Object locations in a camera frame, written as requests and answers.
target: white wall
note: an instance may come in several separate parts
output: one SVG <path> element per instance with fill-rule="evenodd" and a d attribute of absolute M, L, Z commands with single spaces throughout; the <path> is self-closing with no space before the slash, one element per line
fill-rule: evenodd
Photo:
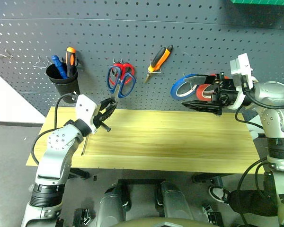
<path fill-rule="evenodd" d="M 45 117 L 0 77 L 0 122 L 44 121 Z"/>

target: black cup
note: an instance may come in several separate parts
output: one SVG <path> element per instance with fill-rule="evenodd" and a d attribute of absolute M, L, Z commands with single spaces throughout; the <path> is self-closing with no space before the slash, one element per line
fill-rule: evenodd
<path fill-rule="evenodd" d="M 62 63 L 64 70 L 67 72 L 66 63 Z M 74 69 L 75 74 L 72 77 L 67 79 L 62 79 L 59 70 L 57 67 L 52 64 L 46 69 L 46 74 L 49 79 L 57 88 L 59 94 L 62 96 L 64 94 L 75 91 L 78 95 L 80 94 L 79 85 L 78 85 L 78 71 L 77 68 Z M 70 96 L 63 98 L 66 103 L 75 103 Z"/>

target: pegboard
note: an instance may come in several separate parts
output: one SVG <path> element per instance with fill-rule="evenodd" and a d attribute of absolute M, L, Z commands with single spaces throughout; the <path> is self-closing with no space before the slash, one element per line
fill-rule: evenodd
<path fill-rule="evenodd" d="M 162 46 L 174 50 L 162 73 L 144 80 Z M 183 74 L 230 74 L 229 61 L 247 52 L 259 81 L 284 83 L 284 6 L 230 1 L 0 1 L 0 76 L 42 114 L 59 94 L 34 68 L 53 54 L 77 50 L 80 91 L 99 102 L 110 96 L 105 77 L 113 58 L 136 69 L 133 92 L 118 108 L 188 111 L 169 94 Z M 252 117 L 246 112 L 246 118 Z"/>

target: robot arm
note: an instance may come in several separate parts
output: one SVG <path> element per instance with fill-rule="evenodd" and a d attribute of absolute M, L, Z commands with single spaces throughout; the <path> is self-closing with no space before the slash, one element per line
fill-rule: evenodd
<path fill-rule="evenodd" d="M 251 72 L 247 54 L 239 55 L 231 61 L 232 79 L 225 79 L 223 73 L 218 74 L 214 81 L 213 77 L 204 77 L 203 84 L 211 79 L 211 84 L 216 86 L 210 103 L 189 101 L 182 104 L 216 115 L 222 114 L 223 107 L 235 110 L 241 105 L 257 111 L 268 142 L 267 162 L 272 171 L 271 180 L 275 183 L 279 222 L 284 225 L 284 84 L 273 81 L 258 83 Z"/>
<path fill-rule="evenodd" d="M 79 95 L 76 103 L 75 122 L 56 129 L 48 137 L 47 149 L 40 160 L 35 177 L 35 185 L 28 202 L 21 227 L 59 227 L 63 220 L 58 217 L 62 207 L 64 187 L 71 169 L 71 158 L 82 143 L 83 137 L 95 134 L 113 111 L 100 112 L 110 100 L 97 105 L 85 95 Z"/>

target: wood grain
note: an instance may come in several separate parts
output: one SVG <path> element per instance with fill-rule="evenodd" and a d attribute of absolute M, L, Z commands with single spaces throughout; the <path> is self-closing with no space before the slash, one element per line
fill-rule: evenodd
<path fill-rule="evenodd" d="M 53 127 L 54 108 L 40 132 Z M 59 107 L 58 127 L 75 120 L 72 107 Z M 90 135 L 72 159 L 72 167 L 243 173 L 259 159 L 245 124 L 233 113 L 116 110 L 106 124 Z M 35 146 L 38 159 L 46 150 L 47 136 Z M 27 165 L 35 165 L 31 157 Z"/>

